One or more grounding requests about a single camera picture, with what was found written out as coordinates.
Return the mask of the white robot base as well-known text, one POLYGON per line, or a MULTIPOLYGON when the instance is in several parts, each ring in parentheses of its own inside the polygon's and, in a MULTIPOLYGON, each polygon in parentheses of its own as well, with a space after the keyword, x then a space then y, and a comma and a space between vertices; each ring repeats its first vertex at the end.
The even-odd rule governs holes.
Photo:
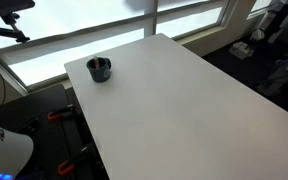
POLYGON ((28 163, 33 149, 29 136, 0 127, 0 180, 14 180, 28 163))

